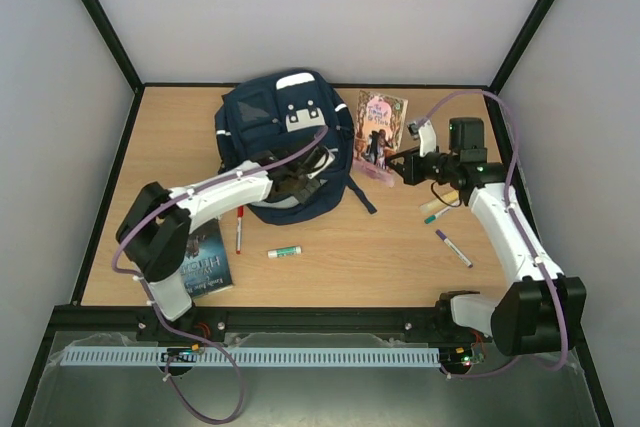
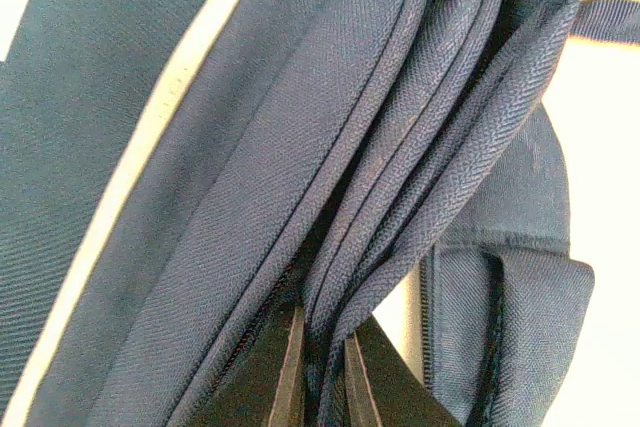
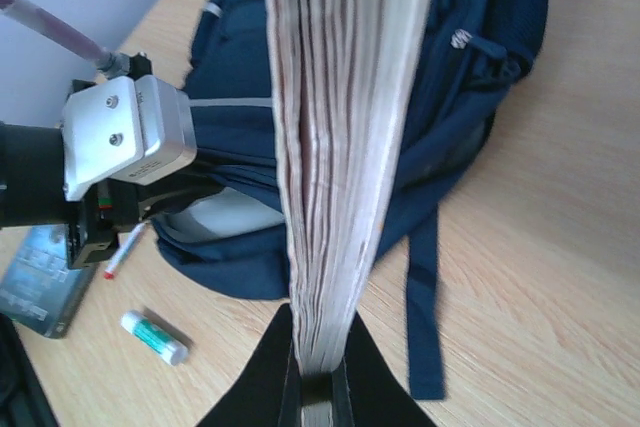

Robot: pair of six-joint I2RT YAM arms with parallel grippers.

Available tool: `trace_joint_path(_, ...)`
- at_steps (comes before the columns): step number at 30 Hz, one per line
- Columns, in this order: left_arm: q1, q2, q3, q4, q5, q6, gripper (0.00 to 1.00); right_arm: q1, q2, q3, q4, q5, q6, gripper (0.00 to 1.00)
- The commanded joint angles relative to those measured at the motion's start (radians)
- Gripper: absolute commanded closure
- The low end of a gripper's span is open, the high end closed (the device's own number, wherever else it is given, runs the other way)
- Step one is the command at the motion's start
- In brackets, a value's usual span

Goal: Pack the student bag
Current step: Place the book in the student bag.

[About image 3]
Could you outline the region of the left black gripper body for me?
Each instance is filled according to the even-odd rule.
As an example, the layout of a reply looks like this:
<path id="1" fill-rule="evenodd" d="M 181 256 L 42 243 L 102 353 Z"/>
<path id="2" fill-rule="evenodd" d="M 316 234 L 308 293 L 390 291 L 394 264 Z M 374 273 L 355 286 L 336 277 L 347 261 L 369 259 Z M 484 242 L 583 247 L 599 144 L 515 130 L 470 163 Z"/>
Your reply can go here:
<path id="1" fill-rule="evenodd" d="M 108 80 L 121 76 L 132 80 L 154 76 L 151 62 L 144 54 L 122 59 L 128 64 L 127 69 L 111 69 Z M 95 85 L 98 84 L 75 81 L 70 95 Z M 119 248 L 120 234 L 132 231 L 159 213 L 180 210 L 218 193 L 219 184 L 209 179 L 195 160 L 196 157 L 190 165 L 150 185 L 107 178 L 91 186 L 80 201 L 66 200 L 74 207 L 67 227 L 70 267 L 78 269 L 106 261 Z"/>

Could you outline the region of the dark Wuthering Heights book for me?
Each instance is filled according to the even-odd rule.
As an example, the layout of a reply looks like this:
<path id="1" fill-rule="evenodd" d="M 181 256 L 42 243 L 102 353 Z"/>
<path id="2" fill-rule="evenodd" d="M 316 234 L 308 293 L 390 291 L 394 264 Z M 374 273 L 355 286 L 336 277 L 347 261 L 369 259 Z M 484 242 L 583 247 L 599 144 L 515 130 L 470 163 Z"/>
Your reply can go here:
<path id="1" fill-rule="evenodd" d="M 61 339 L 80 307 L 96 269 L 67 266 L 66 228 L 34 226 L 1 280 L 1 312 L 50 339 Z"/>

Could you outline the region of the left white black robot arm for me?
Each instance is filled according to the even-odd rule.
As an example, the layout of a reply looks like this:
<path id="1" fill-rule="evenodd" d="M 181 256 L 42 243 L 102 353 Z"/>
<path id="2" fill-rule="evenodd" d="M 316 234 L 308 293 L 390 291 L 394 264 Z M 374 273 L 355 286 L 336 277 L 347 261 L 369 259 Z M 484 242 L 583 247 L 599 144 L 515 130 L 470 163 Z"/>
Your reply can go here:
<path id="1" fill-rule="evenodd" d="M 188 96 L 142 54 L 123 75 L 75 80 L 60 127 L 1 126 L 1 224 L 60 224 L 72 269 L 107 261 L 122 233 L 221 191 L 196 159 Z"/>

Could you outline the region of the pink purple paperback book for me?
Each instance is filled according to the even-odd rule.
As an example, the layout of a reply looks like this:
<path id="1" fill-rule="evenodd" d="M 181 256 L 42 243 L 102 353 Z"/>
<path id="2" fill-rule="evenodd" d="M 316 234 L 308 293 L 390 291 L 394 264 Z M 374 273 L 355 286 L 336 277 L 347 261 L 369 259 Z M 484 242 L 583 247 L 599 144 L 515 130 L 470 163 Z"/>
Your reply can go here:
<path id="1" fill-rule="evenodd" d="M 347 418 L 333 375 L 383 231 L 430 2 L 266 0 L 304 426 Z"/>

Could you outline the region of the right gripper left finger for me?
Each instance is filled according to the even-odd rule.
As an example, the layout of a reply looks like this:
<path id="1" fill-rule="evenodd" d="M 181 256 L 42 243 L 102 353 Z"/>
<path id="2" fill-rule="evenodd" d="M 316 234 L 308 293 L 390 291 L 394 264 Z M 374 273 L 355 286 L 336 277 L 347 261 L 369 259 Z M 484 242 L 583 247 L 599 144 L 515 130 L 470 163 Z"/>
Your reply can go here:
<path id="1" fill-rule="evenodd" d="M 300 426 L 300 376 L 294 366 L 292 314 L 281 305 L 229 390 L 199 421 L 211 427 Z"/>

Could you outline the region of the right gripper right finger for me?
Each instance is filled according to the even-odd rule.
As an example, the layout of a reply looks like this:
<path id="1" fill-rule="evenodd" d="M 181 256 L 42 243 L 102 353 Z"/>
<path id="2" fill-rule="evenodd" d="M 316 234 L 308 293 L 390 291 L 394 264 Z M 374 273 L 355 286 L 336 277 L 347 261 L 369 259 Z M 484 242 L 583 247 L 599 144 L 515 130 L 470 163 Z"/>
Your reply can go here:
<path id="1" fill-rule="evenodd" d="M 335 426 L 435 426 L 396 380 L 359 316 L 339 367 L 331 373 L 331 404 Z"/>

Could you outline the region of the navy blue student backpack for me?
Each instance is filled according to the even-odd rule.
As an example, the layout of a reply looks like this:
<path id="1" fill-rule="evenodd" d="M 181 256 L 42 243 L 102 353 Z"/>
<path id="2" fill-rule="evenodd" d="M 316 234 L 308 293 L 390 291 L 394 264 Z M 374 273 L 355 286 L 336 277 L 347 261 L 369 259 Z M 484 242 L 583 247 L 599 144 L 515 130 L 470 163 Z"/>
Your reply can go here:
<path id="1" fill-rule="evenodd" d="M 436 321 L 438 206 L 491 132 L 510 88 L 531 71 L 549 0 L 432 0 L 378 251 L 409 242 L 409 391 L 445 396 Z M 199 205 L 154 220 L 176 270 L 221 294 L 289 293 L 276 180 L 265 0 L 209 0 L 184 89 L 193 101 L 197 161 L 222 186 Z"/>

